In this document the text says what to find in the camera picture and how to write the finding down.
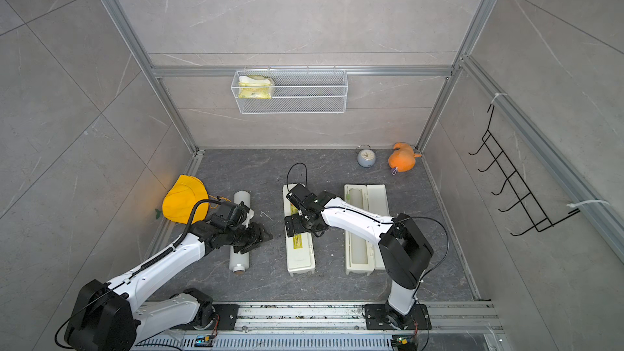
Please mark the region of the white plastic wrap roll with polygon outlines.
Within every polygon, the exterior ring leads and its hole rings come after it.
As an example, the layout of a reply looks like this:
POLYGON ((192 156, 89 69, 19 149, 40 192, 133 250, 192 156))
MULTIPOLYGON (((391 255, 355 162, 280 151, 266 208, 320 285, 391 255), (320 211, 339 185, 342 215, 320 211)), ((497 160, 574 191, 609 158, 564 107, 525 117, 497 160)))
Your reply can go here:
MULTIPOLYGON (((360 188, 349 190, 349 204, 363 208, 363 194, 360 188)), ((368 265, 367 242, 351 232, 349 233, 349 252, 352 266, 362 267, 368 265)))
MULTIPOLYGON (((251 208, 251 196, 249 192, 244 190, 238 191, 234 194, 234 202, 240 204, 243 202, 248 208, 251 208)), ((234 247, 230 247, 229 256, 229 269, 234 274, 244 274, 250 267, 250 254, 249 253, 236 253, 234 247)))

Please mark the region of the white wrap dispenser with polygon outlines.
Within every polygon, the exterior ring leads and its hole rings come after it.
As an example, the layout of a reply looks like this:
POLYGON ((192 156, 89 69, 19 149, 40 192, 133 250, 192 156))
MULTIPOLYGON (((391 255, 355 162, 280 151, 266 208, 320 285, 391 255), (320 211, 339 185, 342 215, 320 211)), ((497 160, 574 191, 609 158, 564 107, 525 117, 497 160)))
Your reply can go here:
POLYGON ((286 236, 287 269, 290 276, 315 272, 315 253, 312 235, 308 232, 286 236))

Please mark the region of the white dispenser base tray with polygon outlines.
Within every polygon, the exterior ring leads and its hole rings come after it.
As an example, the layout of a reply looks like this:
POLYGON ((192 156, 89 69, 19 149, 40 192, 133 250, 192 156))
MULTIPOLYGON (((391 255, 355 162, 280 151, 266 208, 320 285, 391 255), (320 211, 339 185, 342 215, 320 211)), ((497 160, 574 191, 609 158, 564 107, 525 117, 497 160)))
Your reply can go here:
MULTIPOLYGON (((349 205, 369 211, 368 191, 365 185, 345 185, 344 199, 349 205)), ((370 242, 351 232, 344 232, 345 274, 365 274, 375 271, 375 250, 370 242)))

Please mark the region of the white dispenser lid with label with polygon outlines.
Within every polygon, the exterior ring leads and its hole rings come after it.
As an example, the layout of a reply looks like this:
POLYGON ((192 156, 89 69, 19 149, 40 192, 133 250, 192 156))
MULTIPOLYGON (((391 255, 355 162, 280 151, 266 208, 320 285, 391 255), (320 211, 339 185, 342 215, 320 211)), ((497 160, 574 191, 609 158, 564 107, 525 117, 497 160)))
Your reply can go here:
MULTIPOLYGON (((367 185, 368 209, 371 213, 389 216, 389 206, 385 185, 367 185)), ((385 265, 378 245, 375 249, 375 269, 384 271, 385 265)))

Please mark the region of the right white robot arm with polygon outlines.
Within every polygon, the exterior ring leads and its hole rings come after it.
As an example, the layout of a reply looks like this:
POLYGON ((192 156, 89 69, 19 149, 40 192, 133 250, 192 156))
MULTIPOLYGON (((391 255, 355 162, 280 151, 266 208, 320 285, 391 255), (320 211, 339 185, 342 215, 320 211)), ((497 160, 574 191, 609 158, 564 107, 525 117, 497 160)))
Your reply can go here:
POLYGON ((407 318, 416 305, 417 289, 434 255, 416 220, 407 214, 375 214, 323 191, 312 193, 305 185, 286 185, 284 199, 297 213, 284 216, 288 237, 303 233, 321 237, 330 228, 350 232, 376 244, 393 284, 386 302, 389 318, 407 318))

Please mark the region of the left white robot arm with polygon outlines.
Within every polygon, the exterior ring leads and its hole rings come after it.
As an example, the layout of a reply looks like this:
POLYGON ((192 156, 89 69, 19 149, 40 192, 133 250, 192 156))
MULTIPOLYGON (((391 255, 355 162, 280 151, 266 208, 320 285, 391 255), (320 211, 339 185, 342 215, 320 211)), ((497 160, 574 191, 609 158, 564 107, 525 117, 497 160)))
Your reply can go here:
POLYGON ((216 327, 219 316, 204 292, 185 289, 160 302, 150 297, 214 250, 230 246, 246 254, 271 240, 253 215, 243 202, 196 202, 182 234, 165 249, 120 276, 107 282, 94 279, 80 290, 70 318, 55 333, 55 344, 74 350, 130 350, 170 328, 216 327))

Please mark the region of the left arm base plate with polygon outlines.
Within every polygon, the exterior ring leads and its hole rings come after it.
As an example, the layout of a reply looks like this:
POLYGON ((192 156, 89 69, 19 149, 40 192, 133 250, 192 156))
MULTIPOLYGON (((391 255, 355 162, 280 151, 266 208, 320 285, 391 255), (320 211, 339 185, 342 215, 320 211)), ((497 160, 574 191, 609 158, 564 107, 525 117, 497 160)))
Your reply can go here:
POLYGON ((195 330, 195 331, 232 331, 237 322, 240 306, 237 304, 216 304, 211 306, 211 311, 201 310, 201 318, 195 318, 193 322, 181 324, 172 330, 195 330))

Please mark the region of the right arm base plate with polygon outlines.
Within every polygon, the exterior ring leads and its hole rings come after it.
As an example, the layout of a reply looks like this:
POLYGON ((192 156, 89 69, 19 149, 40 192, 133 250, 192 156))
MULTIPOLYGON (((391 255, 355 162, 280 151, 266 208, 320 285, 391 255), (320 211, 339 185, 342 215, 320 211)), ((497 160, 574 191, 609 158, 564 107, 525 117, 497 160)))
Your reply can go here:
POLYGON ((431 330, 432 324, 428 308, 415 303, 407 315, 401 315, 387 303, 369 303, 363 306, 363 317, 367 330, 431 330))

